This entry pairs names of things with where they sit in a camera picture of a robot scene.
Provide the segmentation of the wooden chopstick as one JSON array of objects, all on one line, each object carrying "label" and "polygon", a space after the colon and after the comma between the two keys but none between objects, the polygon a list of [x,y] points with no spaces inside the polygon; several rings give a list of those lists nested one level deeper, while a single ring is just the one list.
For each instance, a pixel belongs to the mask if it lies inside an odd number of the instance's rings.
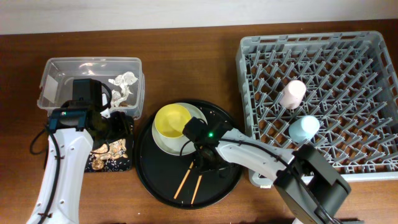
[{"label": "wooden chopstick", "polygon": [[188,178],[188,176],[189,176],[189,174],[190,174],[190,172],[191,172],[191,170],[193,168],[193,165],[194,165],[194,162],[192,161],[191,164],[189,165],[189,168],[186,171],[186,173],[185,173],[185,175],[184,175],[184,177],[183,177],[183,179],[182,179],[182,181],[181,181],[181,183],[180,183],[175,195],[174,195],[174,199],[177,199],[182,187],[184,186],[184,184],[185,184],[185,182],[186,182],[186,180],[187,180],[187,178]]},{"label": "wooden chopstick", "polygon": [[193,195],[192,195],[192,199],[191,199],[190,205],[193,205],[193,203],[194,203],[194,201],[196,199],[197,192],[198,192],[199,186],[201,184],[202,177],[203,177],[202,175],[198,176],[197,183],[196,183],[195,189],[193,191]]}]

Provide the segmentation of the white tissue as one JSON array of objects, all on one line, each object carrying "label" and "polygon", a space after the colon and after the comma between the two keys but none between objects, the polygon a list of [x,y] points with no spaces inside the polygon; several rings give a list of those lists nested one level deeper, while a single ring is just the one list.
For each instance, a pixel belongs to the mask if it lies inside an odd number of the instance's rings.
[{"label": "white tissue", "polygon": [[121,96],[120,92],[116,90],[112,90],[112,99],[111,99],[111,106],[112,107],[119,107],[120,103],[125,101],[125,97]]},{"label": "white tissue", "polygon": [[119,86],[122,89],[123,94],[132,94],[129,90],[129,87],[138,81],[138,78],[135,76],[133,72],[126,72],[121,75],[118,75],[114,79],[109,79],[108,82],[115,86]]}]

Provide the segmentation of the food scraps and shells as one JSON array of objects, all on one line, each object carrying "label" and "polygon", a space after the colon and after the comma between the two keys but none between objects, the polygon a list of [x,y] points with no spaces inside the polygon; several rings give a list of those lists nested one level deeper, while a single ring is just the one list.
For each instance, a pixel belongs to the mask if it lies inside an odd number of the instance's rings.
[{"label": "food scraps and shells", "polygon": [[103,144],[100,148],[92,150],[90,156],[93,159],[91,168],[95,171],[122,171],[121,166],[126,164],[122,159],[128,159],[126,139]]}]

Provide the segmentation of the yellow bowl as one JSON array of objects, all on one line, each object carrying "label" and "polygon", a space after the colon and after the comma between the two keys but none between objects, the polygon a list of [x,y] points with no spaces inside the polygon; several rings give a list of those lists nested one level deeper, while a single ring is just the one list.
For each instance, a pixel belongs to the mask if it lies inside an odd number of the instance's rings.
[{"label": "yellow bowl", "polygon": [[165,138],[179,138],[183,136],[185,125],[192,116],[186,107],[179,104],[163,106],[155,115],[154,124],[156,130]]}]

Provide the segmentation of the blue plastic cup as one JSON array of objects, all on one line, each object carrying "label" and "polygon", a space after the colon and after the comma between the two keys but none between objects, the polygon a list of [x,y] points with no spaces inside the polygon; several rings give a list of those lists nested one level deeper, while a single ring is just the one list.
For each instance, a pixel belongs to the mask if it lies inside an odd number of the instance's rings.
[{"label": "blue plastic cup", "polygon": [[320,122],[314,116],[304,116],[289,126],[289,136],[297,143],[304,142],[316,135]]}]

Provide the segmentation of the pink plastic cup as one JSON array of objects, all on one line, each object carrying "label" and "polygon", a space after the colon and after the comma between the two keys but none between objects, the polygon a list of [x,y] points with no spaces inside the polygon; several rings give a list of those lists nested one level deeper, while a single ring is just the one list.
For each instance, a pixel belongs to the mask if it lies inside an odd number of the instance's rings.
[{"label": "pink plastic cup", "polygon": [[290,81],[282,90],[282,98],[279,104],[289,110],[298,108],[304,98],[306,89],[304,82],[300,80]]}]

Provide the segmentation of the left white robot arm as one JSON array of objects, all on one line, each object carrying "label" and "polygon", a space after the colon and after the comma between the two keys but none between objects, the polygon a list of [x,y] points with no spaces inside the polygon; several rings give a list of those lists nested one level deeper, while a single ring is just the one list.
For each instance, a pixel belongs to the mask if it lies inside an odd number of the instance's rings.
[{"label": "left white robot arm", "polygon": [[47,162],[40,193],[29,223],[78,223],[83,175],[91,155],[112,153],[112,143],[125,149],[133,122],[125,113],[109,113],[112,93],[98,80],[73,81],[72,99],[52,111]]}]

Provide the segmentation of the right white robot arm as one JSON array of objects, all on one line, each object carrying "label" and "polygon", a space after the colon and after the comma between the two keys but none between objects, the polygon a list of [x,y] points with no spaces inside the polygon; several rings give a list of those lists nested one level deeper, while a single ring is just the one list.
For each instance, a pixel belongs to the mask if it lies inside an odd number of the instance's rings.
[{"label": "right white robot arm", "polygon": [[208,125],[196,117],[182,133],[211,163],[239,164],[270,179],[300,222],[339,223],[335,215],[351,187],[313,146],[283,149],[250,138],[226,121]]}]

